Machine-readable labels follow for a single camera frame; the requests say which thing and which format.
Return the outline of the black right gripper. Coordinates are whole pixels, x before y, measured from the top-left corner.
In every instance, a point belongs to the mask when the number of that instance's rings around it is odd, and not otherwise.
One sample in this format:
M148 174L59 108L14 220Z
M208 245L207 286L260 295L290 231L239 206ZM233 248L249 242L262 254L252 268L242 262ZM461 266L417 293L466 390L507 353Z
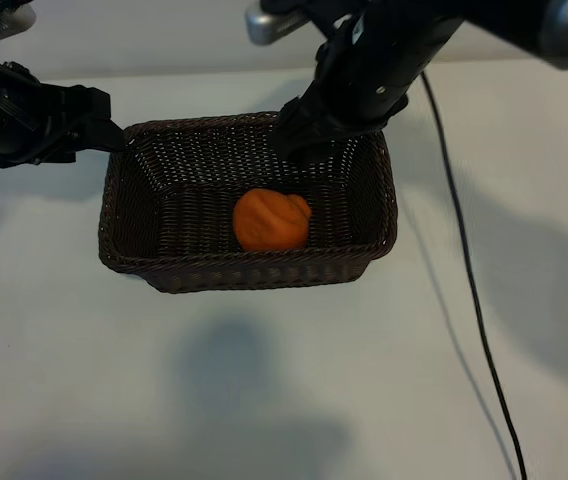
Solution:
M350 131L381 129L400 98L462 24L443 8L366 8L318 62L315 83L327 115ZM279 111L269 146L296 164L330 158L359 134L324 132L302 97Z

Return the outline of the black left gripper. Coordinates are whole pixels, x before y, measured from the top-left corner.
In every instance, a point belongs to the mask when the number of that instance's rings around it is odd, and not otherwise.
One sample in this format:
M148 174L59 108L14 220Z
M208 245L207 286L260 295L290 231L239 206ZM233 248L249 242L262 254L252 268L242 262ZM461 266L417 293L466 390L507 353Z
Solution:
M15 62L0 64L0 168L64 164L61 127L74 151L123 151L123 130L111 120L110 95L93 87L40 82Z

